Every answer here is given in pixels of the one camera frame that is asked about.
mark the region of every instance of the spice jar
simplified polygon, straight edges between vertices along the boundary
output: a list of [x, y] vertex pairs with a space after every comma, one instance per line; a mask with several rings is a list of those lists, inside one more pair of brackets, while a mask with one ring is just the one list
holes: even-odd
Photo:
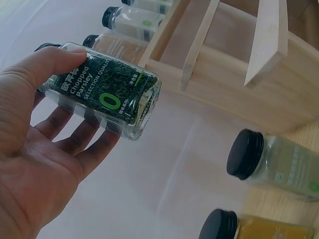
[[164, 15], [130, 6], [109, 7], [102, 19], [103, 26], [125, 36], [150, 41]]
[[312, 239], [314, 235], [305, 226], [216, 209], [206, 219], [199, 239]]
[[100, 36], [89, 35], [84, 40], [83, 46], [90, 47], [95, 51], [138, 65], [147, 48], [147, 43], [104, 33]]
[[122, 3], [160, 14], [166, 14], [174, 0], [122, 0]]
[[[45, 43], [38, 49], [54, 44]], [[79, 47], [66, 43], [61, 49]], [[87, 59], [70, 73], [51, 76], [39, 91], [106, 130], [138, 139], [158, 100], [154, 73], [86, 48]]]
[[245, 129], [228, 156], [227, 173], [319, 199], [319, 155], [288, 139]]

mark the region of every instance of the white surface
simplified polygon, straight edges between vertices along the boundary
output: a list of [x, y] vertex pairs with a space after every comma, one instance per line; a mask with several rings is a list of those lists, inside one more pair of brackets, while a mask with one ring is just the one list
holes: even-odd
[[[0, 68], [41, 43], [81, 43], [87, 35], [102, 32], [104, 10], [118, 2], [1, 1]], [[44, 100], [31, 123], [45, 119], [54, 108]], [[58, 138], [69, 136], [80, 121], [73, 117]], [[197, 238], [212, 210], [241, 208], [248, 187], [227, 176], [225, 165], [234, 137], [245, 126], [162, 92], [143, 137], [136, 142], [121, 139], [38, 239]]]

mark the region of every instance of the green herb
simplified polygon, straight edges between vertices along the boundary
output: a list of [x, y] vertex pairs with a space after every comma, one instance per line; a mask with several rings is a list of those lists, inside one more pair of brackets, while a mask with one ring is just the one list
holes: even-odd
[[50, 89], [90, 109], [135, 124], [149, 110], [150, 105], [148, 102], [143, 105], [141, 98], [156, 87], [158, 77], [94, 51], [87, 55], [80, 67], [48, 82]]

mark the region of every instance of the wooden spice rack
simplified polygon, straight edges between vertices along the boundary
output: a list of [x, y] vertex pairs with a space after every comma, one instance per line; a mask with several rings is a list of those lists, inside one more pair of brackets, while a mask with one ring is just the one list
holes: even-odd
[[[266, 132], [285, 132], [318, 118], [319, 30], [313, 12], [305, 23], [310, 45], [289, 32], [286, 0], [259, 0], [257, 17], [211, 0], [183, 68], [177, 68], [160, 59], [189, 3], [175, 0], [139, 66], [157, 73], [164, 88]], [[249, 61], [205, 44], [216, 11], [254, 28]]]

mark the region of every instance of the finger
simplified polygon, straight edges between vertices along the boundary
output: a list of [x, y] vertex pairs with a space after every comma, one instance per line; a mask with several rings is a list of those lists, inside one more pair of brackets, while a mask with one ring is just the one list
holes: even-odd
[[49, 46], [34, 52], [29, 57], [3, 71], [3, 75], [20, 76], [33, 91], [39, 88], [51, 75], [64, 74], [81, 65], [86, 59], [84, 48], [64, 51]]
[[88, 146], [98, 128], [97, 125], [85, 120], [76, 128], [69, 138], [58, 141], [55, 144], [63, 151], [74, 156]]
[[40, 93], [38, 91], [35, 92], [33, 109], [37, 107], [37, 105], [44, 99], [44, 97], [45, 97], [45, 94]]
[[76, 155], [82, 170], [83, 179], [86, 178], [110, 153], [119, 140], [119, 136], [105, 131], [101, 137], [88, 149]]
[[52, 114], [34, 128], [49, 140], [53, 140], [65, 127], [72, 117], [72, 113], [61, 107], [57, 107]]

